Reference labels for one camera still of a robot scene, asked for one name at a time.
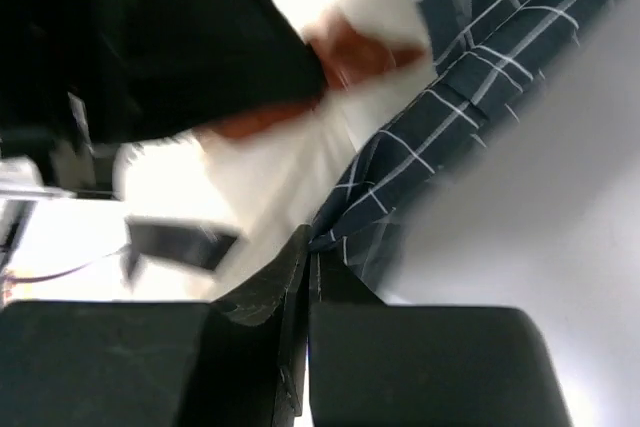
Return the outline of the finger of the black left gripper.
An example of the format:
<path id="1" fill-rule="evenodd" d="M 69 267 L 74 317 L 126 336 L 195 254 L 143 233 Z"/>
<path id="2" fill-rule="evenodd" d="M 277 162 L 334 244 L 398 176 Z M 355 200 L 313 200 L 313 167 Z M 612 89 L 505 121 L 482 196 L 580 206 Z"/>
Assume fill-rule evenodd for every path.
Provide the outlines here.
<path id="1" fill-rule="evenodd" d="M 309 101 L 321 64 L 272 0 L 1 0 L 1 125 L 98 144 Z"/>

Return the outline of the dark grid-pattern pillowcase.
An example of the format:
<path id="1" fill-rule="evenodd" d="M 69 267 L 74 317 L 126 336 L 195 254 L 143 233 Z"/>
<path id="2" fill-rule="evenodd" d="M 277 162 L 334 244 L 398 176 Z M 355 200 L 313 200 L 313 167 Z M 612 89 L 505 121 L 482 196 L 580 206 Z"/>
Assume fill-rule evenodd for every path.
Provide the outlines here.
<path id="1" fill-rule="evenodd" d="M 614 0 L 414 0 L 436 69 L 356 154 L 311 227 L 310 256 L 332 254 L 367 286 L 390 264 L 414 199 L 517 118 L 552 61 Z"/>

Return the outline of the cream pillow with bear print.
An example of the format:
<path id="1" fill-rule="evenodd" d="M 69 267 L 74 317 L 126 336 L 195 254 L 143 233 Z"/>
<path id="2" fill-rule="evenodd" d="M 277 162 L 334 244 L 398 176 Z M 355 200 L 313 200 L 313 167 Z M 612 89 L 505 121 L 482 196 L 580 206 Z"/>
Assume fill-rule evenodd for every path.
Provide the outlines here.
<path id="1" fill-rule="evenodd" d="M 431 46 L 413 0 L 275 2 L 298 33 L 323 41 L 340 42 L 346 25 L 391 47 Z M 46 195 L 42 168 L 5 162 L 2 187 L 37 199 L 1 273 L 3 302 L 196 301 L 232 290 L 276 257 L 357 151 L 435 76 L 430 55 L 392 67 L 240 140 L 205 127 L 119 147 L 113 159 L 55 150 L 63 182 L 105 172 L 110 201 Z"/>

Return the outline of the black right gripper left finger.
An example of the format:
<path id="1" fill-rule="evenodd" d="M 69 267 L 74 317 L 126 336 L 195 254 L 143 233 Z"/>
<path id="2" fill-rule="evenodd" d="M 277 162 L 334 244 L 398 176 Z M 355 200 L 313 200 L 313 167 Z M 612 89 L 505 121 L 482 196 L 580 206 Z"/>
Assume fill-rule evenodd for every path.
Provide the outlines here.
<path id="1" fill-rule="evenodd" d="M 307 231 L 213 302 L 20 301 L 1 313 L 5 426 L 290 426 Z"/>

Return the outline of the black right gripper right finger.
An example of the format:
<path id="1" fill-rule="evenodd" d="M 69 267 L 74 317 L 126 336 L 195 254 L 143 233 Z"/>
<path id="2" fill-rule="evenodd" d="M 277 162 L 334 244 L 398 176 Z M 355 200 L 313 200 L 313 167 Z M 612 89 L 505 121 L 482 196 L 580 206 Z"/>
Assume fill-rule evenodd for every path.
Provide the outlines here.
<path id="1" fill-rule="evenodd" d="M 318 426 L 567 426 L 539 329 L 499 306 L 391 306 L 333 252 L 310 258 Z"/>

